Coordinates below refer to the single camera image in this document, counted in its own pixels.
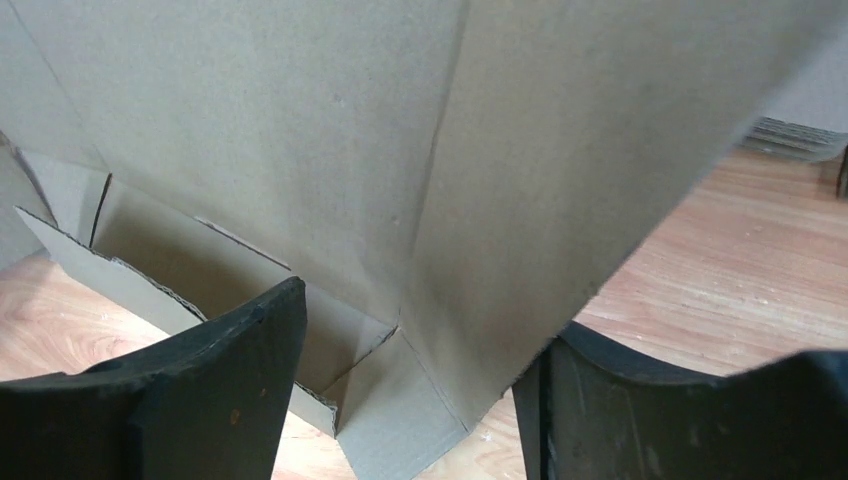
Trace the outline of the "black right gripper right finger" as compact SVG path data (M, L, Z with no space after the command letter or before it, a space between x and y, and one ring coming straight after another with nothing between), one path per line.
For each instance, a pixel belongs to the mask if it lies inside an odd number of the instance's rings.
M570 324L513 385L531 479L843 479L847 354L716 376Z

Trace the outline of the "stack of flat cardboard boxes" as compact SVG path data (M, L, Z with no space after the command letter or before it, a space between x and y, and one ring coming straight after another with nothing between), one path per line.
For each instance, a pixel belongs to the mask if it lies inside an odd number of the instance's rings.
M801 162L822 162L844 151L847 134L762 117L738 145Z

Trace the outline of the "brown cardboard box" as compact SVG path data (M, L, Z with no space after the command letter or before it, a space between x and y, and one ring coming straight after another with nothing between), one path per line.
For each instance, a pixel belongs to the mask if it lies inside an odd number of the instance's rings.
M771 99L843 1L5 1L1 130L68 271L266 258L332 299L295 413L361 479L464 439Z

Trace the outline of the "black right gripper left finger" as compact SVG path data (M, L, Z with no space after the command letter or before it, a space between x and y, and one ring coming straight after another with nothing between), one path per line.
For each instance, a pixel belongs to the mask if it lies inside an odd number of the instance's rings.
M304 345L292 277L78 374L1 385L5 479L267 479Z

